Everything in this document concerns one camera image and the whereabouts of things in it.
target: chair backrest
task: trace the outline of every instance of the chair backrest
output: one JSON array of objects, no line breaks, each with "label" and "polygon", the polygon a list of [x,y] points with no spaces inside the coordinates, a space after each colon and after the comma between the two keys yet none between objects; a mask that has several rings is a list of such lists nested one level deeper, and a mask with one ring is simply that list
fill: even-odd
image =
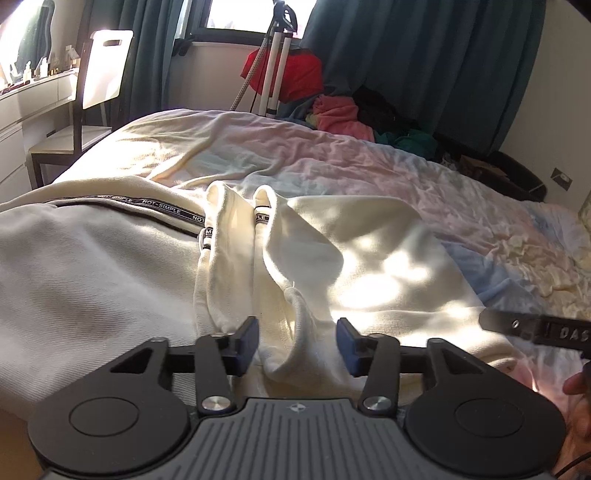
[{"label": "chair backrest", "polygon": [[125,60],[134,33],[131,30],[98,30],[90,36],[80,55],[76,97],[82,109],[119,96]]}]

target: finger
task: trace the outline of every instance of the finger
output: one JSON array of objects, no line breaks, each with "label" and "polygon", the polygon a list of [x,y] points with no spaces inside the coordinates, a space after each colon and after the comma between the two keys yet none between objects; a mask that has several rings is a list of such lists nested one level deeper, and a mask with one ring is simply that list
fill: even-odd
[{"label": "finger", "polygon": [[584,450],[588,452],[589,437],[591,436],[591,410],[587,399],[583,398],[577,403],[571,414],[570,424],[577,445],[582,441]]},{"label": "finger", "polygon": [[562,386],[562,391],[567,395],[580,395],[585,393],[587,391],[587,385],[585,384],[583,373],[580,372],[566,379]]}]

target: white chair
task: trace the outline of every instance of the white chair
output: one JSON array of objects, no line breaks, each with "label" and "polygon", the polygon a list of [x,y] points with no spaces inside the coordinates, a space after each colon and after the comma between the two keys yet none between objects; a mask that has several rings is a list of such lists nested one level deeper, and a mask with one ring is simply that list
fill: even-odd
[{"label": "white chair", "polygon": [[99,30],[84,43],[73,102],[73,125],[29,149],[37,187],[43,187],[41,164],[71,167],[82,154],[111,133],[110,127],[82,125],[82,112],[119,96],[131,30]]}]

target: metal screw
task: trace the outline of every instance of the metal screw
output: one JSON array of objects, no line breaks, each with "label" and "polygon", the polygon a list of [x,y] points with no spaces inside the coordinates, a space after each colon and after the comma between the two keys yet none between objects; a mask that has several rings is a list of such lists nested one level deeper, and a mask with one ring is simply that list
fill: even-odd
[{"label": "metal screw", "polygon": [[213,395],[211,397],[208,397],[201,402],[201,406],[205,410],[210,410],[210,411],[226,410],[230,405],[232,405],[232,402],[230,402],[230,400],[228,398],[220,397],[218,395]]},{"label": "metal screw", "polygon": [[368,397],[363,401],[363,406],[372,411],[385,411],[392,406],[388,397]]}]

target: round black pad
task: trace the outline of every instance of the round black pad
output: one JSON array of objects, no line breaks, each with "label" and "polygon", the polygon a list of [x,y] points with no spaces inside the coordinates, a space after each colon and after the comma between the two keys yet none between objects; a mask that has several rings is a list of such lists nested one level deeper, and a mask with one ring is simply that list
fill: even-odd
[{"label": "round black pad", "polygon": [[85,435],[110,437],[129,430],[138,421],[138,416],[138,407],[127,400],[94,398],[72,410],[70,423]]},{"label": "round black pad", "polygon": [[498,398],[477,398],[460,405],[457,422],[479,437],[500,438],[517,432],[523,425],[523,414],[514,405]]},{"label": "round black pad", "polygon": [[51,466],[79,475],[123,475],[170,453],[189,429],[185,405],[143,375],[88,377],[38,406],[29,438]]},{"label": "round black pad", "polygon": [[435,463],[484,478],[549,470],[566,434],[553,403],[496,371],[447,377],[415,400],[405,428]]}]

